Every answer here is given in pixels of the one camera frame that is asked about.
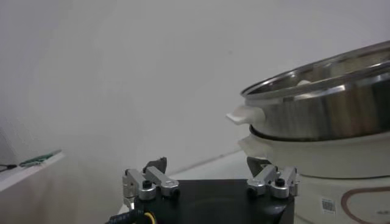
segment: cooker handle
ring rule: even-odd
[[[266,115],[261,108],[241,105],[233,112],[226,114],[226,117],[236,125],[258,124],[266,120]]]

